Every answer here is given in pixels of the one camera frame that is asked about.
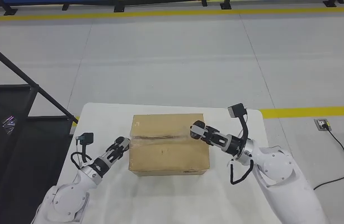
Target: black metal frame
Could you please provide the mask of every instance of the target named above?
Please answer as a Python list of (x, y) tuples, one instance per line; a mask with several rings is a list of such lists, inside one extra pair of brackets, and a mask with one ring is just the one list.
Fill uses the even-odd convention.
[(0, 5), (5, 10), (4, 16), (13, 16), (13, 15), (15, 15), (17, 9), (16, 8), (15, 9), (11, 8), (8, 4), (6, 4), (4, 2), (4, 0), (0, 0)]
[[(4, 8), (7, 15), (14, 15), (17, 10), (11, 8), (11, 6), (36, 6), (36, 5), (62, 5), (62, 10), (66, 11), (72, 4), (88, 5), (88, 6), (115, 6), (114, 12), (124, 12), (125, 6), (138, 6), (145, 4), (159, 4), (159, 3), (172, 3), (172, 2), (187, 2), (195, 0), (97, 0), (97, 1), (76, 1), (71, 2), (61, 1), (61, 2), (24, 2), (24, 3), (4, 3), (3, 0), (0, 0), (0, 6)], [(206, 0), (201, 0), (202, 6), (206, 7)]]
[(20, 78), (22, 78), (27, 85), (0, 85), (2, 90), (21, 90), (22, 88), (29, 88), (29, 95), (27, 97), (27, 101), (21, 113), (15, 115), (16, 124), (14, 130), (9, 136), (8, 141), (4, 145), (4, 150), (0, 151), (0, 181), (4, 177), (4, 171), (6, 169), (7, 164), (11, 156), (13, 155), (13, 151), (15, 145), (19, 139), (20, 134), (22, 133), (24, 126), (26, 124), (26, 120), (28, 119), (29, 112), (31, 107), (35, 101), (35, 97), (37, 93), (42, 94), (47, 100), (49, 100), (54, 106), (56, 106), (60, 111), (62, 111), (71, 121), (78, 123), (77, 118), (75, 118), (69, 111), (67, 111), (61, 104), (59, 104), (54, 98), (52, 98), (43, 88), (41, 88), (36, 82), (34, 82), (27, 74), (25, 74), (22, 70), (20, 70), (15, 64), (13, 64), (8, 58), (6, 58), (0, 52), (0, 61), (5, 64), (10, 70), (15, 72)]
[(61, 104), (59, 104), (52, 96), (50, 96), (43, 88), (41, 88), (34, 80), (32, 80), (27, 74), (25, 74), (22, 70), (20, 70), (14, 63), (12, 63), (7, 57), (5, 57), (0, 52), (0, 61), (5, 64), (10, 70), (12, 70), (15, 74), (17, 74), (20, 78), (22, 78), (27, 84), (29, 84), (32, 88), (36, 89), (38, 93), (40, 93), (43, 97), (50, 101), (54, 106), (56, 106), (62, 113), (64, 113), (67, 117), (73, 120), (76, 124), (78, 123), (77, 118), (75, 118), (69, 111), (67, 111)]
[[(327, 7), (327, 8), (333, 8), (333, 7), (337, 7), (335, 4), (336, 0), (328, 0), (328, 1), (323, 1), (323, 4)], [(339, 4), (344, 4), (344, 0), (337, 0), (337, 2)]]
[(223, 10), (231, 10), (231, 9), (232, 9), (232, 6), (230, 5), (230, 0), (224, 0), (224, 3), (221, 3), (221, 4), (220, 4), (220, 7), (221, 7)]

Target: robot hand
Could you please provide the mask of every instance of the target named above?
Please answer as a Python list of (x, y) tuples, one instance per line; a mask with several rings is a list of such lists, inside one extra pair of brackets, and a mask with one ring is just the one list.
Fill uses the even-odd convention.
[(71, 184), (52, 186), (32, 223), (81, 223), (89, 201), (88, 191), (97, 188), (111, 166), (129, 149), (129, 143), (128, 138), (117, 138), (102, 156), (79, 169)]
[(196, 121), (191, 126), (190, 135), (249, 166), (239, 179), (233, 180), (233, 165), (230, 164), (230, 182), (238, 184), (252, 171), (270, 207), (283, 224), (326, 224), (329, 223), (321, 204), (303, 175), (296, 161), (281, 147), (259, 148), (254, 140), (248, 139), (248, 129), (243, 118), (247, 114), (242, 104), (228, 108), (232, 118), (239, 118), (243, 135), (223, 135), (217, 129)]

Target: black pole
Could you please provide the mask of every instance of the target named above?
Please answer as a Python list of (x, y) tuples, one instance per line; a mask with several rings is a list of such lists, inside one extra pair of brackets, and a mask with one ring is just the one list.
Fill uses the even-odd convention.
[(0, 0), (0, 6), (5, 10), (4, 16), (13, 16), (17, 11), (16, 8), (11, 8), (8, 4), (6, 4), (4, 0)]
[(20, 78), (22, 78), (25, 82), (27, 82), (31, 87), (37, 88), (38, 92), (45, 97), (47, 100), (50, 101), (54, 106), (56, 106), (59, 110), (62, 111), (66, 116), (72, 119), (76, 124), (78, 123), (77, 118), (75, 118), (69, 111), (67, 111), (61, 104), (59, 104), (54, 98), (52, 98), (43, 88), (41, 88), (34, 80), (32, 80), (27, 74), (25, 74), (22, 70), (20, 70), (16, 65), (14, 65), (7, 57), (5, 57), (0, 52), (0, 61), (5, 64), (10, 70), (15, 72)]

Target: white table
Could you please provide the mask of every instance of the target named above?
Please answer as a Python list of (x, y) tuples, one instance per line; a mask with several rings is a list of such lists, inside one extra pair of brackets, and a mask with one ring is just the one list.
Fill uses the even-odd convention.
[[(82, 110), (74, 137), (94, 132), (94, 143), (87, 146), (87, 153), (96, 158), (118, 136), (129, 136), (134, 114), (174, 113), (203, 113), (207, 125), (225, 134), (237, 135), (241, 130), (239, 120), (230, 118), (227, 109), (89, 103)], [(267, 147), (262, 114), (248, 110), (247, 124), (249, 137)], [(74, 151), (72, 141), (58, 185), (72, 182), (76, 175), (70, 161)], [(280, 223), (252, 174), (240, 184), (230, 184), (230, 157), (210, 147), (210, 170), (201, 176), (137, 177), (128, 170), (129, 154), (125, 153), (98, 188), (90, 191), (83, 223)], [(236, 163), (235, 178), (246, 170)]]

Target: cardboard box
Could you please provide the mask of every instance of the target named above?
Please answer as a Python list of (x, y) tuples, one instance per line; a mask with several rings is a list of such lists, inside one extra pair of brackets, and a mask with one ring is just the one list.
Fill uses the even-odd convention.
[(209, 146), (190, 137), (202, 114), (135, 115), (129, 170), (138, 176), (201, 175), (209, 169)]

